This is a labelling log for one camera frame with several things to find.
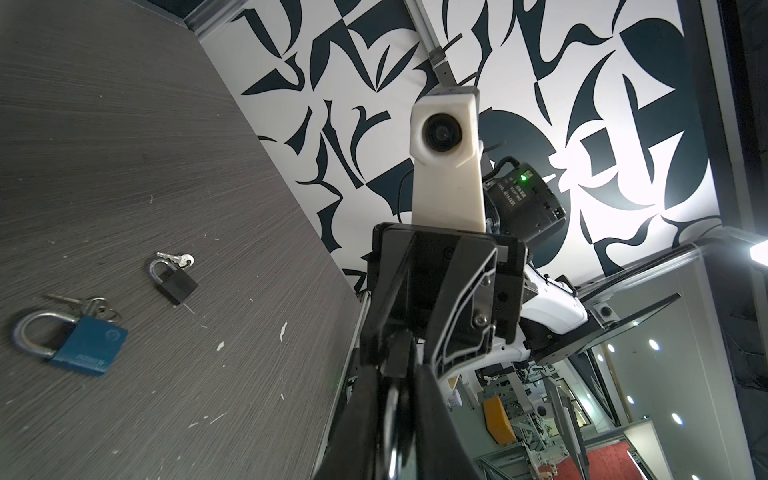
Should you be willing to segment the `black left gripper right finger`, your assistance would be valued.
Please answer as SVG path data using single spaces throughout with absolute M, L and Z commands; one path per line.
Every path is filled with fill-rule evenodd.
M 427 365 L 415 369 L 415 445 L 418 479 L 479 479 L 453 426 L 436 377 Z

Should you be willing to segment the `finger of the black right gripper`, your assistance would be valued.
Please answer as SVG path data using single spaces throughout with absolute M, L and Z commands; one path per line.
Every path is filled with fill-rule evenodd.
M 458 239 L 427 327 L 425 364 L 436 378 L 448 377 L 490 352 L 494 327 L 483 282 L 495 274 L 496 263 L 491 237 Z
M 379 277 L 360 331 L 362 366 L 379 366 L 382 362 L 388 366 L 411 366 L 415 361 L 416 347 L 409 329 L 395 331 L 390 345 L 382 345 L 392 307 L 410 268 L 414 237 L 413 230 L 382 232 Z

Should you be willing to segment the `silver keys of blue padlock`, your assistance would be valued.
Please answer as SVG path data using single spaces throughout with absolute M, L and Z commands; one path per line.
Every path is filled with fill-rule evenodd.
M 121 314 L 115 310 L 110 302 L 104 297 L 96 296 L 79 299 L 58 294 L 44 294 L 43 297 L 76 307 L 79 312 L 85 316 L 90 316 L 110 323 L 119 322 L 121 320 Z

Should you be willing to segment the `blue padlock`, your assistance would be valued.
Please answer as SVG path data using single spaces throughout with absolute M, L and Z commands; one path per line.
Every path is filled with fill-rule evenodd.
M 27 329 L 41 319 L 52 319 L 74 326 L 59 349 L 33 343 L 28 337 Z M 39 310 L 16 322 L 12 341 L 21 351 L 47 360 L 53 366 L 86 375 L 102 376 L 117 358 L 127 336 L 126 329 L 90 315 L 75 317 L 56 311 Z

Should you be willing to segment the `black padlock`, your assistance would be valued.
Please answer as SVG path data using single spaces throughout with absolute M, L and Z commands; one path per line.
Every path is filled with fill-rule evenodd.
M 381 366 L 382 399 L 377 450 L 377 479 L 398 479 L 408 462 L 413 438 L 413 377 L 416 346 L 401 330 L 387 344 Z

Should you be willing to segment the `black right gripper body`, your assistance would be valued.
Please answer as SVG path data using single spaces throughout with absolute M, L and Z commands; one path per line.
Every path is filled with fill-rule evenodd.
M 367 357 L 407 330 L 430 360 L 465 360 L 495 337 L 516 340 L 524 300 L 526 245 L 514 236 L 396 223 L 373 232 Z

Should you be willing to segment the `small black padlock locked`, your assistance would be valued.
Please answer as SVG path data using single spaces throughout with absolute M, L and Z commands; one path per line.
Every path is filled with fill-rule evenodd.
M 174 305 L 183 304 L 198 287 L 185 271 L 162 258 L 150 262 L 148 273 L 156 289 Z

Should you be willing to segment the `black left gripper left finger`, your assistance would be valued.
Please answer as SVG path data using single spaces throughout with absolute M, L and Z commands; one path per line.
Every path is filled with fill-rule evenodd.
M 362 367 L 315 479 L 372 479 L 379 420 L 379 376 Z

